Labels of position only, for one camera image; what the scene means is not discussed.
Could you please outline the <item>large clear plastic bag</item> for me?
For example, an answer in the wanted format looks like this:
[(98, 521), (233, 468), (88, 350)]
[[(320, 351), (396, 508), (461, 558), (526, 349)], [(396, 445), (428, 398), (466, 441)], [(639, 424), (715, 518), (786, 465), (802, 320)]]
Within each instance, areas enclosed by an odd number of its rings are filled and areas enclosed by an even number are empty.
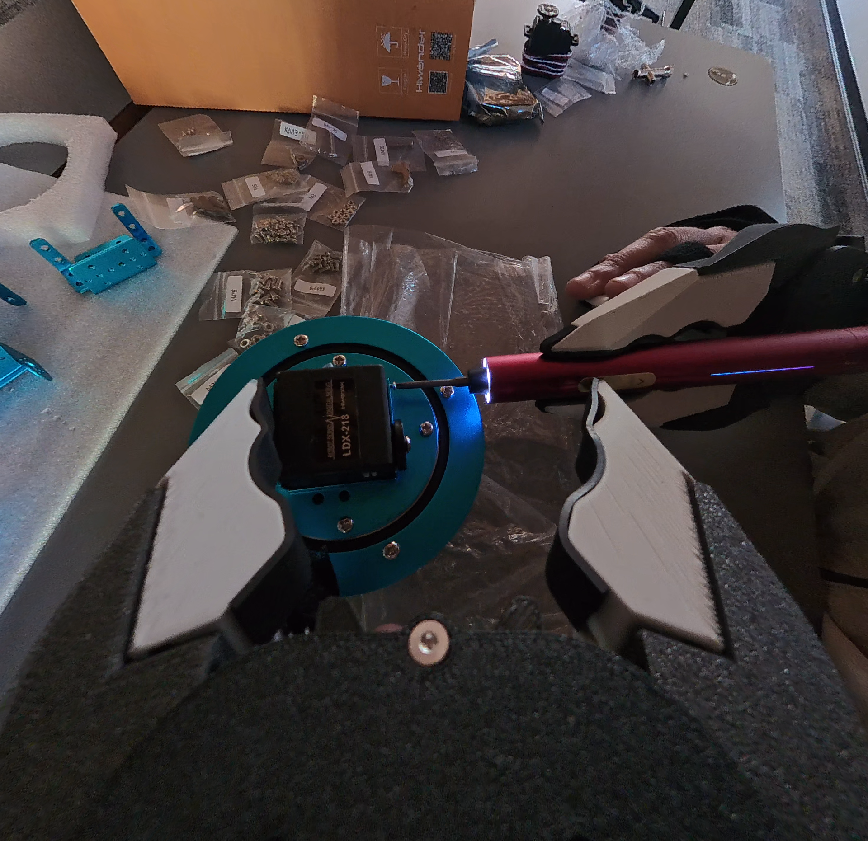
[[(343, 315), (388, 320), (443, 349), (459, 376), (486, 356), (536, 352), (562, 328), (548, 257), (512, 259), (399, 228), (344, 236)], [(574, 636), (545, 565), (564, 500), (576, 486), (576, 423), (533, 403), (482, 406), (485, 466), (452, 542), (400, 583), (349, 604), (365, 631), (438, 612), (469, 630)]]

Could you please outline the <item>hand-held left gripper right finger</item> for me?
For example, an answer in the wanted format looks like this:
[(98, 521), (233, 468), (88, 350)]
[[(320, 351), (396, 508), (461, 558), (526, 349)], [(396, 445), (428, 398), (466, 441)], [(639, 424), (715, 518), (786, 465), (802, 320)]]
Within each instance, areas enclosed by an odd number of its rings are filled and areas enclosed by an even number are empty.
[(576, 631), (623, 653), (640, 630), (726, 651), (693, 479), (611, 386), (593, 380), (580, 484), (561, 508), (545, 575)]

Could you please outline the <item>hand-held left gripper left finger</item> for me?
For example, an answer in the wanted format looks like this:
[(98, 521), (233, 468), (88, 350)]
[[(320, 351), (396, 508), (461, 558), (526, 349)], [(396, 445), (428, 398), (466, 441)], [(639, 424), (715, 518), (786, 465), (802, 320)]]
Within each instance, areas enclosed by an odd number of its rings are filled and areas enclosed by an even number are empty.
[(129, 657), (207, 634), (240, 653), (287, 629), (312, 568), (277, 492), (273, 433), (265, 386), (250, 381), (163, 478)]

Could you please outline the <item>blue round turntable base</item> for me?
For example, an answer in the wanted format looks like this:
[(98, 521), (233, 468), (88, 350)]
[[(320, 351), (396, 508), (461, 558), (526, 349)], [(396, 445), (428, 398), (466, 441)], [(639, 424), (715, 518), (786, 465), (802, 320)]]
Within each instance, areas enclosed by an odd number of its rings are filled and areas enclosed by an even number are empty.
[[(424, 336), (388, 321), (327, 316), (289, 326), (236, 358), (205, 397), (189, 444), (244, 384), (261, 379), (270, 399), (284, 370), (381, 365), (388, 382), (455, 378), (458, 368)], [(386, 481), (314, 485), (278, 493), (288, 500), (311, 550), (328, 553), (339, 594), (353, 597), (397, 583), (450, 543), (472, 509), (484, 465), (483, 421), (465, 389), (391, 390), (393, 416), (410, 439), (406, 470)]]

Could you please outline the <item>white foam sheet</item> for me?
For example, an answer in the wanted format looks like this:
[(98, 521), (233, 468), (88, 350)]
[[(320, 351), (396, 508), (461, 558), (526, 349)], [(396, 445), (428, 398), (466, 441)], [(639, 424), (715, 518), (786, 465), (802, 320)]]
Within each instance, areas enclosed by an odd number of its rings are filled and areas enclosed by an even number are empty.
[(1, 603), (27, 575), (237, 234), (205, 221), (153, 230), (157, 264), (98, 295), (76, 293), (28, 247), (2, 249), (2, 341), (34, 358), (2, 388)]

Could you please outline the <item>grey desk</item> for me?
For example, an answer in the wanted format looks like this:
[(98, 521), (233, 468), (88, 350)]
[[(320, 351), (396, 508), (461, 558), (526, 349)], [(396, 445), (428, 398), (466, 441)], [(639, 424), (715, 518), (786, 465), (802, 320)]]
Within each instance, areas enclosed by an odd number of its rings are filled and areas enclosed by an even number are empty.
[[(543, 126), (456, 127), (480, 160), (461, 178), (422, 175), (399, 201), (374, 196), (359, 221), (396, 224), (509, 256), (551, 257), (565, 321), (575, 273), (646, 230), (744, 202), (785, 212), (773, 71), (764, 58), (689, 33), (666, 57), (688, 78), (628, 83)], [(215, 357), (231, 329), (192, 310), (2, 615), (2, 690), (71, 588), (180, 456), (194, 408), (175, 381)], [(660, 431), (710, 485), (809, 621), (825, 605), (809, 491), (805, 415), (786, 397), (719, 431)]]

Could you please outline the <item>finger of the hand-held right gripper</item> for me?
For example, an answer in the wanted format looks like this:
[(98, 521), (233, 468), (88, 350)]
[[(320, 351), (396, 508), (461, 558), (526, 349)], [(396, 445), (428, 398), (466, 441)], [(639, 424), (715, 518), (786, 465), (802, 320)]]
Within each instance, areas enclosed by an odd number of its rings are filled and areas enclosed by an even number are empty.
[[(675, 390), (648, 387), (631, 390), (624, 388), (625, 380), (605, 380), (605, 383), (610, 384), (615, 393), (649, 427), (661, 427), (667, 422), (722, 408), (729, 404), (736, 389), (734, 384), (728, 384)], [(589, 393), (590, 387), (586, 386), (584, 391), (580, 391), (578, 400), (539, 400), (537, 408), (550, 415), (582, 422), (588, 410)]]
[(775, 268), (773, 261), (708, 274), (669, 268), (581, 315), (540, 350), (550, 360), (589, 361), (640, 352), (687, 334), (722, 336), (756, 310)]

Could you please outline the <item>red electric screwdriver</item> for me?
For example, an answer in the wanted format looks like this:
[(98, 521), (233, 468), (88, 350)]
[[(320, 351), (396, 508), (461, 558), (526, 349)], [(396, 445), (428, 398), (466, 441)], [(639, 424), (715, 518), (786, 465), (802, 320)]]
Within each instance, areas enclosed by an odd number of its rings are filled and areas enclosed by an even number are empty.
[(624, 391), (830, 377), (866, 371), (865, 326), (668, 342), (620, 352), (521, 353), (484, 358), (460, 379), (392, 382), (394, 390), (466, 388), (487, 403), (573, 401), (586, 380), (624, 378)]

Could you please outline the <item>blue long U bracket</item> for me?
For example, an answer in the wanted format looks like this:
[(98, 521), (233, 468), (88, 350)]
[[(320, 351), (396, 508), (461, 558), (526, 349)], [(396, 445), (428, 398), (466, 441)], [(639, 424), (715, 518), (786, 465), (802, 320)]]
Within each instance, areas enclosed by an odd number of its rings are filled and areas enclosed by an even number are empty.
[(29, 246), (59, 271), (77, 293), (103, 293), (153, 267), (162, 255), (160, 245), (128, 206), (117, 203), (112, 212), (127, 234), (86, 250), (72, 260), (47, 239), (33, 239)]

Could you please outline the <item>person's right hand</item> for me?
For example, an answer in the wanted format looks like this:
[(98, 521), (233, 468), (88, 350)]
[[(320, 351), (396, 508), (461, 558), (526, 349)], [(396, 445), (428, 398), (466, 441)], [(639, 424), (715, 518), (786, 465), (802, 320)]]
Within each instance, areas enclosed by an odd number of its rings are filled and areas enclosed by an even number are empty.
[(695, 242), (716, 253), (735, 235), (735, 231), (722, 226), (655, 228), (571, 279), (566, 292), (578, 301), (589, 301), (601, 295), (613, 298), (668, 268), (663, 255), (678, 245)]

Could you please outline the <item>pile of small screw packets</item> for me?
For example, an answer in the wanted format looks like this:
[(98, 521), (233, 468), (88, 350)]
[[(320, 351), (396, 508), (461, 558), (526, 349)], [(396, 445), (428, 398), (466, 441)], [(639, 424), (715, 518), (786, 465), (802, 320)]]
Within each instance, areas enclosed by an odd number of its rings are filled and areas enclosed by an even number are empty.
[[(337, 187), (308, 174), (310, 164), (321, 148), (318, 135), (325, 135), (325, 153), (334, 153), (335, 141), (329, 130), (337, 130), (352, 153), (358, 123), (349, 117), (341, 123), (337, 106), (322, 101), (314, 111), (314, 121), (307, 126), (280, 116), (271, 121), (271, 139), (255, 171), (229, 177), (232, 158), (243, 154), (242, 133), (222, 128), (207, 114), (195, 113), (158, 121), (168, 143), (187, 165), (184, 175), (192, 174), (192, 163), (206, 156), (216, 163), (203, 167), (211, 170), (206, 189), (171, 194), (146, 193), (127, 187), (127, 192), (148, 222), (156, 226), (183, 227), (189, 231), (205, 223), (235, 226), (233, 212), (241, 211), (241, 226), (250, 227), (249, 239), (240, 247), (246, 252), (236, 270), (216, 270), (201, 292), (199, 319), (237, 320), (234, 353), (243, 354), (264, 338), (287, 328), (291, 323), (323, 318), (339, 296), (346, 271), (343, 251), (314, 236), (302, 259), (299, 256), (310, 238), (311, 223), (332, 231), (341, 231), (363, 204), (359, 193), (347, 196)], [(383, 266), (385, 285), (376, 287), (372, 301), (380, 316), (388, 316), (397, 325), (416, 327), (421, 333), (425, 322), (422, 312), (437, 311), (428, 322), (429, 337), (444, 342), (449, 327), (451, 291), (457, 270), (458, 252), (446, 249), (417, 250), (397, 245), (385, 251)]]

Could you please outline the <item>dark foil parts bag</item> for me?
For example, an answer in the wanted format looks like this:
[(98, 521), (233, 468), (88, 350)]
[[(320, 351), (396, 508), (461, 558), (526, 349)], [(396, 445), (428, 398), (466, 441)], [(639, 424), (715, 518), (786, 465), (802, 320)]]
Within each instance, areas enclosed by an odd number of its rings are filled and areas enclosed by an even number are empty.
[(543, 109), (524, 83), (522, 68), (508, 55), (470, 57), (466, 66), (462, 114), (491, 127), (522, 120), (544, 120)]

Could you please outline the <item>blue angled metal bracket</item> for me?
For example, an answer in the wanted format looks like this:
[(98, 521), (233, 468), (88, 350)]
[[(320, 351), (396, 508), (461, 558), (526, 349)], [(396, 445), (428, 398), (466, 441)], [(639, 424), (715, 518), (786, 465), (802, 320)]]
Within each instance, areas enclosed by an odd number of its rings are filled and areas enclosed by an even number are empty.
[(1, 343), (1, 387), (13, 382), (25, 373), (32, 373), (43, 380), (52, 380), (49, 372), (35, 359)]

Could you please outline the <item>white foam block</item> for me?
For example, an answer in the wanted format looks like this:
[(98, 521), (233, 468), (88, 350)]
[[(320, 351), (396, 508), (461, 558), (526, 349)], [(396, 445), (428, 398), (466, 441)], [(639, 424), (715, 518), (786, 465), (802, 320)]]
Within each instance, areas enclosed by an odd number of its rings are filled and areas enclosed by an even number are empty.
[(54, 245), (89, 240), (103, 206), (115, 140), (116, 133), (101, 117), (2, 114), (2, 146), (41, 141), (68, 154), (57, 179), (2, 164), (2, 247), (22, 248), (38, 237)]

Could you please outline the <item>orange cardboard box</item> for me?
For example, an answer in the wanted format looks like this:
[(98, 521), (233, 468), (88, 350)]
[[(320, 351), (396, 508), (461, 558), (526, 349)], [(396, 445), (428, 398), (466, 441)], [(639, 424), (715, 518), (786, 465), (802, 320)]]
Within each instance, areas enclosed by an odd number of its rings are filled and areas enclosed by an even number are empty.
[(141, 105), (458, 119), (475, 0), (71, 0)]

